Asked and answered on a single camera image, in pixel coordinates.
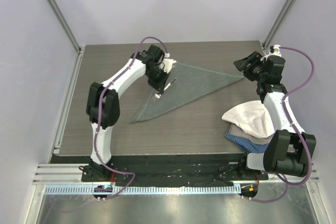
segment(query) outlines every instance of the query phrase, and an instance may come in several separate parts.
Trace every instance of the gray tabletop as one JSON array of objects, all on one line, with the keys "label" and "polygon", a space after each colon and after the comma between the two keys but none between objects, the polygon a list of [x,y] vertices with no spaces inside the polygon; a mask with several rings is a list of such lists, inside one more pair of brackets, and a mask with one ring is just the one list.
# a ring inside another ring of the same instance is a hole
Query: gray tabletop
[{"label": "gray tabletop", "polygon": [[[171,58],[237,74],[233,61],[253,51],[262,53],[259,41],[167,43]],[[136,44],[86,46],[71,102],[59,155],[90,155],[92,129],[85,113],[89,87],[122,68]],[[230,108],[258,100],[256,83],[246,79],[147,122],[129,124],[150,89],[147,78],[138,79],[120,100],[120,118],[113,128],[111,151],[123,154],[240,153],[224,137],[229,123],[221,117]]]}]

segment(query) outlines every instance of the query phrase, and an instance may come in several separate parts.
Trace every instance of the gray fabric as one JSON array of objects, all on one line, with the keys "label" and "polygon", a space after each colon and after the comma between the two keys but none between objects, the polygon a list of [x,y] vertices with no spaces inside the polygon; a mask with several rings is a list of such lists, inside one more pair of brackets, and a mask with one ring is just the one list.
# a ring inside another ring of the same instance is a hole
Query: gray fabric
[{"label": "gray fabric", "polygon": [[245,139],[249,139],[251,142],[255,144],[269,144],[272,140],[273,135],[266,138],[257,138],[255,136],[251,136],[246,134],[241,128],[239,128],[236,124],[232,124],[229,130],[229,134],[232,136],[239,136]]},{"label": "gray fabric", "polygon": [[135,114],[131,123],[148,121],[166,114],[239,81],[243,77],[241,74],[223,73],[185,62],[178,62],[166,82],[168,84],[176,78],[175,83],[156,101],[152,100],[156,91],[151,89],[146,95],[144,104]]}]

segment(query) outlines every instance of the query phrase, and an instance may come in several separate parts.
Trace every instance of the white towel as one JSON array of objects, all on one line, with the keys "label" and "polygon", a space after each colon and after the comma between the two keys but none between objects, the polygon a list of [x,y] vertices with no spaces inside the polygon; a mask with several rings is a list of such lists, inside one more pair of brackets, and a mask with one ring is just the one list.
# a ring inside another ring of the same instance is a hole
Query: white towel
[{"label": "white towel", "polygon": [[236,124],[246,134],[266,138],[274,134],[271,117],[260,101],[237,105],[222,116],[223,121]]}]

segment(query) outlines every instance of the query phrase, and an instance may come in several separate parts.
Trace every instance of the robotic arm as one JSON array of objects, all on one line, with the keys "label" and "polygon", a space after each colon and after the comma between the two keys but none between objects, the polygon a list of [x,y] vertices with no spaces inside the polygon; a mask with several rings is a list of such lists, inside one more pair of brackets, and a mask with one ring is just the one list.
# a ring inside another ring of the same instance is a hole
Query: robotic arm
[{"label": "robotic arm", "polygon": [[[255,51],[248,57],[235,61],[234,65],[247,79],[257,81],[257,94],[268,110],[276,130],[265,153],[247,155],[247,168],[304,177],[309,166],[307,153],[293,125],[302,134],[311,157],[316,139],[313,135],[306,134],[299,125],[289,106],[288,98],[283,101],[287,90],[280,83],[285,66],[280,46],[271,47],[271,54],[264,57]],[[283,109],[282,101],[286,104],[287,114]],[[289,122],[288,116],[293,120],[292,123]],[[295,152],[288,152],[290,144],[293,145]]]},{"label": "robotic arm", "polygon": [[[108,164],[111,159],[111,134],[113,126],[117,122],[120,115],[119,97],[124,91],[138,78],[146,75],[148,84],[159,93],[163,94],[165,83],[170,75],[173,65],[176,63],[173,59],[168,59],[169,55],[165,54],[159,47],[151,45],[147,51],[137,54],[135,61],[129,67],[132,59],[113,77],[103,83],[94,82],[90,86],[89,98],[86,108],[86,113],[90,117],[90,122],[93,130],[93,135],[98,127],[98,103],[99,97],[104,88],[112,82],[117,76],[121,75],[113,85],[108,87],[105,93],[104,102],[102,105],[101,129],[97,135],[97,150],[104,163]],[[100,165],[100,162],[93,148],[89,166],[83,167],[82,170],[86,173],[95,173],[98,176],[106,177],[109,172]]]}]

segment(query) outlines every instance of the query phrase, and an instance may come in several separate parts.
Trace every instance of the white wall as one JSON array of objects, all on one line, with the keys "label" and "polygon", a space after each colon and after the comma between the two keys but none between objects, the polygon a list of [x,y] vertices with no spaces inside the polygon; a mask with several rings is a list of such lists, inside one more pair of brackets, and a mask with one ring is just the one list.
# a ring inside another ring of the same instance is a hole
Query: white wall
[{"label": "white wall", "polygon": [[[290,98],[303,128],[317,138],[313,161],[336,214],[336,0],[297,0],[273,39],[273,44],[299,48],[315,61],[308,86]],[[286,58],[283,83],[292,89],[310,73],[304,56],[283,51]]]},{"label": "white wall", "polygon": [[265,40],[285,0],[56,0],[81,45]]},{"label": "white wall", "polygon": [[0,223],[23,223],[75,50],[46,0],[0,0]]}]

